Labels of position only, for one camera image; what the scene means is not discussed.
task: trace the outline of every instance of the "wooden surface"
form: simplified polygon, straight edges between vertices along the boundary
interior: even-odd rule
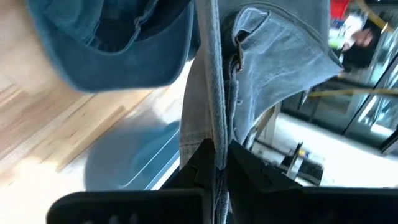
[[[0,0],[0,223],[44,223],[52,202],[84,190],[63,168],[145,98],[167,91],[157,106],[170,110],[168,102],[182,98],[179,83],[98,95],[72,90],[43,53],[24,1]]]

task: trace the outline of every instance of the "blue baseball cap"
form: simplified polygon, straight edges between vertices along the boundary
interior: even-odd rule
[[[51,61],[81,91],[168,85],[196,52],[190,0],[27,2]]]

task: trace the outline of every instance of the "white floor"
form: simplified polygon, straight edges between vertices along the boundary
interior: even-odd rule
[[[272,145],[294,149],[299,142],[323,162],[321,185],[340,187],[394,187],[398,185],[398,158],[381,157],[379,151],[322,128],[280,114]],[[255,144],[253,152],[271,161],[282,156]]]

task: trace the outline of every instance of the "denim cap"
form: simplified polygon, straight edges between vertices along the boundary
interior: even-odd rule
[[[27,2],[51,61],[78,90],[168,85],[196,51],[190,0]]]
[[[243,143],[268,108],[335,76],[341,64],[328,46],[329,0],[218,1],[224,96],[208,87],[199,48],[185,89],[180,162],[183,166],[213,122],[224,120],[227,139]],[[239,39],[243,69],[238,72]],[[212,98],[225,98],[226,118],[213,113]]]

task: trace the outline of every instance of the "cap brim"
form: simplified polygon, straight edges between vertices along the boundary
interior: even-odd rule
[[[44,47],[61,76],[78,90],[99,92],[171,84],[188,58],[193,3],[162,32],[132,43],[117,54],[104,54],[61,31],[40,6],[29,1]]]

